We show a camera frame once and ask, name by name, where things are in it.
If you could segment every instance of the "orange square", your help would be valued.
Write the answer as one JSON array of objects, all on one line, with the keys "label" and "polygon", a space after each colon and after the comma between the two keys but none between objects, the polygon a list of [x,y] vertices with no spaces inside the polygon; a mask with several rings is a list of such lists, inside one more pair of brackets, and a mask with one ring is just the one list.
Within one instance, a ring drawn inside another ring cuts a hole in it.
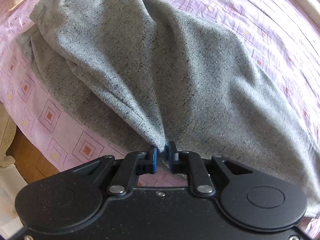
[{"label": "orange square", "polygon": [[51,114],[50,112],[47,113],[47,118],[48,118],[49,120],[51,120],[52,114]]},{"label": "orange square", "polygon": [[89,155],[90,152],[91,152],[91,149],[86,145],[86,146],[84,147],[83,152],[84,152],[85,154]]}]

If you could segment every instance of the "wrinkled bedsheet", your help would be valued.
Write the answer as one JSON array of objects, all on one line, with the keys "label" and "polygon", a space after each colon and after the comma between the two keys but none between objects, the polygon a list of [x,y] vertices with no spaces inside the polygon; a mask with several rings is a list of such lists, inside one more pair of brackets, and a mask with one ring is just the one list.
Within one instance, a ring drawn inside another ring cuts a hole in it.
[{"label": "wrinkled bedsheet", "polygon": [[[15,43],[32,26],[29,14],[39,0],[26,0],[8,12],[0,0],[0,100],[26,137],[60,171],[101,155],[123,158],[124,150],[103,139],[67,114],[37,80]],[[286,96],[319,144],[320,37],[308,16],[292,0],[166,0],[194,16],[232,29],[244,41],[254,61]],[[160,170],[144,175],[146,186],[180,186],[186,182]],[[311,237],[318,220],[306,227]]]}]

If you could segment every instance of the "gray cloth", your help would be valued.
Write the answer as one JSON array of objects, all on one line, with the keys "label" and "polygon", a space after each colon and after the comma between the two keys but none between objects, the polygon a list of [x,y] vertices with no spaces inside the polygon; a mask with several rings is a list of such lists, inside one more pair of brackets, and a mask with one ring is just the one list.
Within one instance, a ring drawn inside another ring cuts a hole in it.
[{"label": "gray cloth", "polygon": [[223,154],[300,185],[319,213],[319,147],[232,31],[161,0],[40,0],[30,18],[33,71],[86,126],[129,151]]}]

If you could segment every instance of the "pink tablecloth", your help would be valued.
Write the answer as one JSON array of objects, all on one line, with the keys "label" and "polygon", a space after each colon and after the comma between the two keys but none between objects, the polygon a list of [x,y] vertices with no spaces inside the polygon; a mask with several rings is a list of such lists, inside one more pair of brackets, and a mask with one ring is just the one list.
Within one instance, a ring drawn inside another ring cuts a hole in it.
[{"label": "pink tablecloth", "polygon": [[[17,47],[14,39],[33,24],[28,16],[38,1],[26,0],[8,12],[10,0],[0,0],[0,100],[27,138],[60,171],[105,154],[123,158],[122,149],[63,110]],[[319,30],[292,0],[166,1],[234,30],[319,144]],[[164,171],[144,175],[140,182],[148,186],[185,183]],[[315,236],[312,229],[309,233]]]}]

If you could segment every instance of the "screw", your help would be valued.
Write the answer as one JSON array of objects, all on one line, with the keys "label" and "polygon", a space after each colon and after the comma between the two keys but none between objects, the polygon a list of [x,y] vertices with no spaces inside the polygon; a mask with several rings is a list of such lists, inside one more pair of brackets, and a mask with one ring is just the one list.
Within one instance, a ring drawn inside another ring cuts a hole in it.
[{"label": "screw", "polygon": [[290,237],[289,237],[289,240],[299,240],[299,237],[297,237],[297,236],[290,236]]},{"label": "screw", "polygon": [[109,188],[109,191],[113,194],[121,194],[123,193],[125,188],[121,185],[113,185]]},{"label": "screw", "polygon": [[209,194],[213,191],[213,188],[209,185],[200,185],[197,187],[197,191],[202,194]]},{"label": "screw", "polygon": [[157,191],[156,193],[157,193],[157,195],[158,195],[159,197],[164,197],[164,196],[165,196],[165,193],[162,192],[162,191]]}]

